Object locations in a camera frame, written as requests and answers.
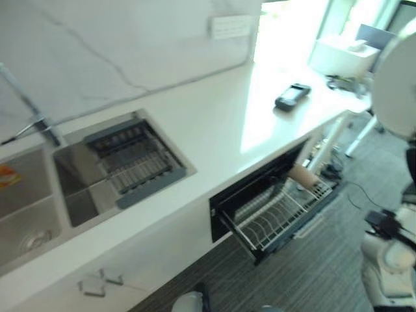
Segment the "dishwasher drawer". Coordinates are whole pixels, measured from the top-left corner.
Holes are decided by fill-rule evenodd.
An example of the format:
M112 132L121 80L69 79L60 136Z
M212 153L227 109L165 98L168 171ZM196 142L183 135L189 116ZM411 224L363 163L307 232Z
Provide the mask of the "dishwasher drawer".
M287 177L303 146L210 199L213 241L231 231L257 265L324 207L331 187L319 181L312 189L299 190L297 183Z

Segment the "cabinet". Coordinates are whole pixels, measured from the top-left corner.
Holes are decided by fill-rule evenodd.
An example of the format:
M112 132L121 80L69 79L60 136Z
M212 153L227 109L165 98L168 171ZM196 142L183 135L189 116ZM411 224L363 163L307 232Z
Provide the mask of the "cabinet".
M149 231L113 248L14 308L12 312L127 311L195 262L212 246L208 201L184 207ZM105 283L103 298L85 296L78 283L122 276L123 285Z

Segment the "kitchen counter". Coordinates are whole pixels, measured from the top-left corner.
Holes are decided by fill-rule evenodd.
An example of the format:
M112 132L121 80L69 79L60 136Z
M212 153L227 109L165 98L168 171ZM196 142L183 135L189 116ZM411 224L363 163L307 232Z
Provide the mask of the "kitchen counter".
M295 82L311 86L308 97L290 113L274 109L275 98ZM168 224L182 208L216 194L348 111L366 108L353 96L329 90L310 70L289 74L248 64L62 124L58 130L66 135L144 109L196 173L2 276L0 310L131 237ZM11 154L41 140L34 134L0 148L0 153Z

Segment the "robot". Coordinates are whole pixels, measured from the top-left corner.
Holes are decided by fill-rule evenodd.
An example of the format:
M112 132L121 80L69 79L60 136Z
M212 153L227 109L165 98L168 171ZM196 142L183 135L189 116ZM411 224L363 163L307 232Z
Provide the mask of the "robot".
M372 230L361 243L361 278L374 312L416 312L416 19L386 47L372 88L373 110L383 126L409 143L412 182L397 212L371 211ZM172 312L213 312L202 284L179 297ZM270 306L261 312L281 312Z

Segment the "drawer handle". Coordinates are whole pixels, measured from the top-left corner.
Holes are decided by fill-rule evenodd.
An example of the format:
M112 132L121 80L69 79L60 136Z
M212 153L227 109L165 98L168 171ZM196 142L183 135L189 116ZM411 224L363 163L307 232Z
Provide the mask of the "drawer handle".
M294 239L302 239L308 236L319 224L324 221L324 217L320 214L316 216L310 223L306 224L302 229L300 229L295 235Z
M109 278L108 276L105 275L105 271L103 268L99 270L99 275L101 276L101 279L103 279L106 283L110 283L110 284L114 284L118 286L124 285L124 280L123 280L122 275L119 275L117 279Z
M99 288L100 289L99 293L92 292L92 291L84 291L83 283L81 281L78 283L78 286L79 286L79 291L81 291L84 296L104 298L106 295L104 285Z

